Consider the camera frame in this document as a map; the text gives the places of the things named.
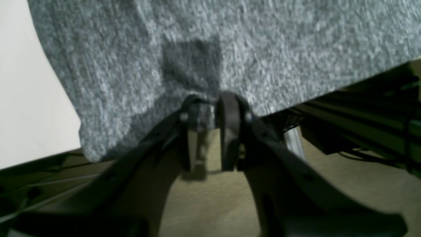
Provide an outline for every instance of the black cable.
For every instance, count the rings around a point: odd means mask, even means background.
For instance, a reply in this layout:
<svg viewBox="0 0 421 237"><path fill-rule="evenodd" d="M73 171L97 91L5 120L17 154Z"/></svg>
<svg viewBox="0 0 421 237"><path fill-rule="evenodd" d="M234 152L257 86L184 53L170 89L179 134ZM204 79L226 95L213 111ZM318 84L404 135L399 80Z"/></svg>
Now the black cable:
<svg viewBox="0 0 421 237"><path fill-rule="evenodd" d="M387 160L387 159L378 158L378 157L367 155L358 151L350 150L350 151L345 151L345 152L359 158L350 157L350 156L342 154L341 152L339 152L339 155L351 160L356 160L356 161L375 162L375 163L380 163L380 164L384 164L384 165L395 167L395 168L399 168L397 163L404 163L403 161L399 161L399 160Z"/></svg>

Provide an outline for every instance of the beige floor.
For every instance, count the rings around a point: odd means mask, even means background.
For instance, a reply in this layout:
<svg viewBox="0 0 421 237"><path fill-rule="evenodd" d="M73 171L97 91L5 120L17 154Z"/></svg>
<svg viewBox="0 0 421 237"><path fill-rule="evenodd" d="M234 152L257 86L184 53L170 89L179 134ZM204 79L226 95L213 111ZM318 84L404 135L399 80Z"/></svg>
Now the beige floor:
<svg viewBox="0 0 421 237"><path fill-rule="evenodd" d="M220 169L219 133L210 134L208 170ZM421 236L421 180L381 164L325 156L303 141L308 163L338 189L360 203L401 213L409 228L405 237ZM251 191L242 173L213 172L205 182L178 179L164 211L162 237L257 237L259 226Z"/></svg>

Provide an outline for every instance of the gray cloth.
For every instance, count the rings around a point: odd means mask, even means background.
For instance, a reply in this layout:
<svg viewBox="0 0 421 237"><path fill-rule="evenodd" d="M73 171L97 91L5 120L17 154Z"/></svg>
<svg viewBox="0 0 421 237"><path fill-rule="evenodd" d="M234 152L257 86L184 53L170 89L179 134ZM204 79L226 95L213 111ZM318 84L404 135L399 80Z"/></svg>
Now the gray cloth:
<svg viewBox="0 0 421 237"><path fill-rule="evenodd" d="M419 0L29 0L91 161L121 157L189 94L258 115L421 55Z"/></svg>

